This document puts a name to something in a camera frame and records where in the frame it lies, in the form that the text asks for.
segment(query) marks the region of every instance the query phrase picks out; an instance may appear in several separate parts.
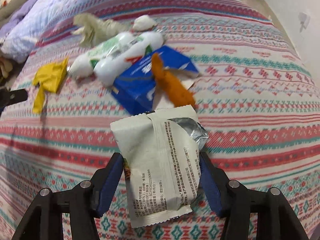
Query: bed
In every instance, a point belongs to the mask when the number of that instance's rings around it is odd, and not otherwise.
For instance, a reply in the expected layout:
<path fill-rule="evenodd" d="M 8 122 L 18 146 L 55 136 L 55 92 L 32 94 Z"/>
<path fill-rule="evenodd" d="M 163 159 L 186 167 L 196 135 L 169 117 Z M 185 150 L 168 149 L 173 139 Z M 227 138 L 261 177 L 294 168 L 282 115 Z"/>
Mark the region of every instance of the bed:
<path fill-rule="evenodd" d="M 49 20 L 13 89 L 26 102 L 5 108 L 0 119 L 0 239 L 11 239 L 43 187 L 61 191 L 104 167 L 117 145 L 110 123 L 127 112 L 94 78 L 67 78 L 32 113 L 36 70 L 84 52 L 71 36 L 73 16 L 90 12 L 125 23 L 151 15 L 167 45 L 188 55 L 201 72 L 191 90 L 199 120 L 209 132 L 206 152 L 230 178 L 261 191 L 278 187 L 310 237 L 318 225 L 319 88 L 295 51 L 268 19 L 238 0 L 68 0 Z M 193 212 L 131 228 L 124 177 L 109 211 L 96 220 L 101 239 L 219 239 L 224 220 L 211 212 L 200 188 Z M 255 236 L 256 216 L 250 222 Z M 65 239 L 71 239 L 63 215 Z"/>

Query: white snack package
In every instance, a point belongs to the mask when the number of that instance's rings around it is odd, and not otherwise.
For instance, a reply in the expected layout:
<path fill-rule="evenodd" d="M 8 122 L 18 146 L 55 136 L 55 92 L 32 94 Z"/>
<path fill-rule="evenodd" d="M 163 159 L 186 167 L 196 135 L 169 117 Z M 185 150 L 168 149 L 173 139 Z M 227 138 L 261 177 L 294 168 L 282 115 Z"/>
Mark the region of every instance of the white snack package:
<path fill-rule="evenodd" d="M 149 51 L 159 49 L 164 43 L 161 32 L 144 32 L 127 46 L 118 46 L 100 60 L 93 72 L 105 86 L 112 86 L 116 77 L 143 58 Z"/>
<path fill-rule="evenodd" d="M 158 109 L 111 123 L 125 163 L 133 228 L 192 212 L 200 166 L 198 144 L 172 118 L 198 118 L 191 106 Z"/>
<path fill-rule="evenodd" d="M 130 32 L 119 33 L 117 36 L 79 55 L 68 69 L 68 73 L 73 78 L 90 76 L 97 62 L 106 57 L 115 46 L 125 46 L 133 39 L 134 36 Z"/>
<path fill-rule="evenodd" d="M 134 20 L 132 29 L 136 32 L 143 32 L 156 25 L 157 23 L 149 15 L 142 15 Z"/>

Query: orange plush toy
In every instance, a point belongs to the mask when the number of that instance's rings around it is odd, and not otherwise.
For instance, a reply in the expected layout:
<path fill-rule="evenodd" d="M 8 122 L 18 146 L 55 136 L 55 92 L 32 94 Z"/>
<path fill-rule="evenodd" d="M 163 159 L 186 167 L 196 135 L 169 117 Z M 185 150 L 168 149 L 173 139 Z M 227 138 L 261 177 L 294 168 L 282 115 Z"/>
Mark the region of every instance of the orange plush toy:
<path fill-rule="evenodd" d="M 180 80 L 169 70 L 163 69 L 163 62 L 158 53 L 152 55 L 151 71 L 155 77 L 156 84 L 167 94 L 175 107 L 195 106 L 192 93 L 185 89 Z"/>

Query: white wall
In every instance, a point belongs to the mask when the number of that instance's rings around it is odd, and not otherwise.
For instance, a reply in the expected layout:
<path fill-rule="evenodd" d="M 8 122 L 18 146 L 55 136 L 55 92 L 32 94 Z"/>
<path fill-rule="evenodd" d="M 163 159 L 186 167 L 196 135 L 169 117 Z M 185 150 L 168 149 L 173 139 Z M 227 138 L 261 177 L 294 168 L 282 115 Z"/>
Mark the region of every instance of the white wall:
<path fill-rule="evenodd" d="M 320 81 L 320 0 L 265 1 L 286 30 L 306 68 Z M 302 32 L 299 12 L 309 12 L 311 16 L 308 27 Z"/>

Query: crumpled white cloth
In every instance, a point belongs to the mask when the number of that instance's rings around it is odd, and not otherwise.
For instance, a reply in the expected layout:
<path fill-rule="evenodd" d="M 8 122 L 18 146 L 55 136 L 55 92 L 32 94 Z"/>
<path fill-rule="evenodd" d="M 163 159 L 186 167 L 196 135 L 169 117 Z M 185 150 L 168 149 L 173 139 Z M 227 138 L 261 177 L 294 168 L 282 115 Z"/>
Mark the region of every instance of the crumpled white cloth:
<path fill-rule="evenodd" d="M 156 26 L 157 23 L 149 15 L 142 15 L 134 20 L 132 29 L 137 32 L 143 32 Z"/>
<path fill-rule="evenodd" d="M 74 35 L 83 36 L 80 41 L 81 47 L 93 48 L 100 43 L 116 36 L 120 32 L 127 31 L 129 26 L 120 22 L 108 19 L 103 21 L 90 13 L 81 13 L 74 17 L 74 25 L 82 26 L 71 32 Z"/>

